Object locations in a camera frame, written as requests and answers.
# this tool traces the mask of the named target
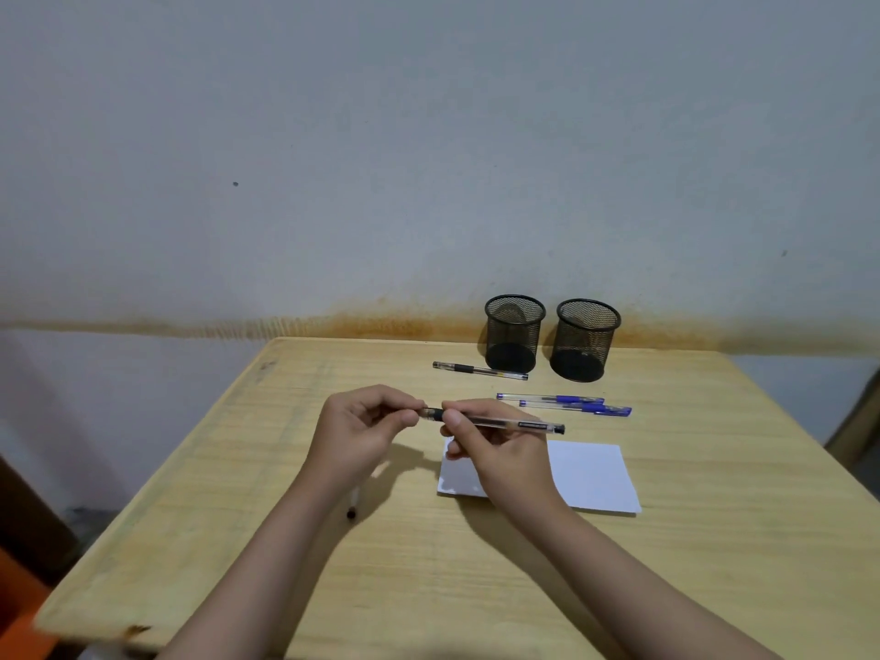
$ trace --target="orange chair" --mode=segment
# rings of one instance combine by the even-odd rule
[[[43,660],[58,640],[33,629],[50,590],[0,549],[0,658]]]

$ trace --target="pen holder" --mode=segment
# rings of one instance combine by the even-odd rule
[[[535,367],[541,321],[547,311],[541,301],[521,294],[502,294],[486,301],[486,363],[496,370],[527,373]]]
[[[605,374],[605,359],[621,313],[607,303],[573,298],[556,308],[559,325],[550,367],[575,382],[595,382]]]

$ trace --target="table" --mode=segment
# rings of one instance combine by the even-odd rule
[[[461,343],[271,341],[52,593],[38,626],[167,643],[291,482],[325,397],[383,382],[430,405],[588,390],[633,406],[628,419],[544,413],[564,417],[567,440],[621,445],[644,511],[590,521],[786,657],[880,652],[880,505],[722,354],[613,349],[592,385],[561,379],[541,355],[527,383],[434,370],[434,360],[480,356]],[[399,436],[364,485],[354,526],[341,500],[294,588],[277,651],[614,655],[490,502],[436,495],[438,427],[422,421]]]

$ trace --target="hand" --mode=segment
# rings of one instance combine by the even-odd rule
[[[443,408],[440,432],[455,437],[446,457],[470,457],[486,495],[515,525],[522,526],[554,509],[567,510],[550,472],[544,434],[476,427],[466,415],[536,417],[494,399],[446,400]]]
[[[317,481],[334,496],[355,488],[376,469],[391,441],[415,426],[425,401],[390,386],[335,393],[324,402],[297,479]]]

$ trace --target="white card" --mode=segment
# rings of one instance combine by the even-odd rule
[[[639,496],[616,444],[569,443],[547,440],[553,481],[569,507],[635,514],[642,511]],[[470,458],[450,461],[444,447],[437,493],[485,498]]]

